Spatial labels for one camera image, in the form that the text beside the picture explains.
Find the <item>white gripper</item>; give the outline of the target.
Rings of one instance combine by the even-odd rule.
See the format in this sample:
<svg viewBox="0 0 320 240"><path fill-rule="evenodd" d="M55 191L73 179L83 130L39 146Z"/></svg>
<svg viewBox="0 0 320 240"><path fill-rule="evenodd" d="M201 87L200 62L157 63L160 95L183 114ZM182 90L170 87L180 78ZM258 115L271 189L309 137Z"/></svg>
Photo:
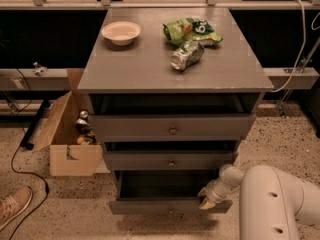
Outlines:
<svg viewBox="0 0 320 240"><path fill-rule="evenodd" d="M201 202L199 208L201 210L209 210L221 203L226 197L232 193L234 188L223 183L220 179L210 181L205 188L202 188L197 196L205 197Z"/></svg>

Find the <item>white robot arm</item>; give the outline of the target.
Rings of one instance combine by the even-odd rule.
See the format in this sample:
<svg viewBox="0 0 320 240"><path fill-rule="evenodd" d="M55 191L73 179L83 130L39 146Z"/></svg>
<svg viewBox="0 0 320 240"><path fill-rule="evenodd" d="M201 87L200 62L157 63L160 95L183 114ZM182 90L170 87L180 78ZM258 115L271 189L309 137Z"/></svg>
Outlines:
<svg viewBox="0 0 320 240"><path fill-rule="evenodd" d="M320 225L320 188L266 165L247 171L227 164L198 196L209 210L239 194L240 240L299 240L297 225Z"/></svg>

